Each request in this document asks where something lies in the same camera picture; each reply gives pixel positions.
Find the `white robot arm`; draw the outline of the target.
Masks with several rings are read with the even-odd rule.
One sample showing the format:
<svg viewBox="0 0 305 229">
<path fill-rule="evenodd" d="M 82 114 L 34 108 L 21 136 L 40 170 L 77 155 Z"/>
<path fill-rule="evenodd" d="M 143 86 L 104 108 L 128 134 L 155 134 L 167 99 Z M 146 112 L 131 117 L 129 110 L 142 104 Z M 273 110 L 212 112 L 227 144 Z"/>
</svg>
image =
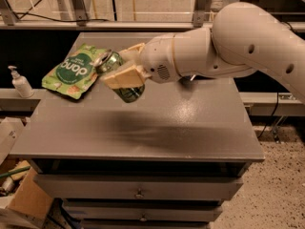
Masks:
<svg viewBox="0 0 305 229">
<path fill-rule="evenodd" d="M 121 53 L 126 63 L 102 76 L 112 89 L 163 84 L 184 76 L 267 74 L 305 102 L 305 41 L 262 8 L 244 2 L 224 7 L 209 28 L 171 32 Z"/>
</svg>

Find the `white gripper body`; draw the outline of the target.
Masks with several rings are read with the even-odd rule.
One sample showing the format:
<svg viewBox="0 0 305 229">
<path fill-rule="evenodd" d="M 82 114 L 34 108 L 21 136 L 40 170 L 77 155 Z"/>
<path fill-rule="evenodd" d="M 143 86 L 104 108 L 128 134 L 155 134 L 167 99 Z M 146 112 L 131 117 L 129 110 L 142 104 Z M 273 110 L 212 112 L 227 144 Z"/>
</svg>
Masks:
<svg viewBox="0 0 305 229">
<path fill-rule="evenodd" d="M 156 36 L 146 43 L 140 60 L 156 83 L 175 82 L 181 78 L 173 63 L 173 33 Z"/>
</svg>

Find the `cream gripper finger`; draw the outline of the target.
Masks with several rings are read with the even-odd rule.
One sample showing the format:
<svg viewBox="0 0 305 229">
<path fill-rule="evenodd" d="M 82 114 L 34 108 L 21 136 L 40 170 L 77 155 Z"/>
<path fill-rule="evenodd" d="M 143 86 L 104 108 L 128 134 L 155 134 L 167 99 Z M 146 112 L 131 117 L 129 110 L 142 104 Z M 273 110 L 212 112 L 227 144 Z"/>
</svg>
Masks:
<svg viewBox="0 0 305 229">
<path fill-rule="evenodd" d="M 102 82 L 115 90 L 120 88 L 136 88 L 145 84 L 152 76 L 141 65 L 124 65 L 101 77 Z"/>
<path fill-rule="evenodd" d="M 119 52 L 119 55 L 126 61 L 140 62 L 140 53 L 143 51 L 145 44 L 139 43 Z"/>
</svg>

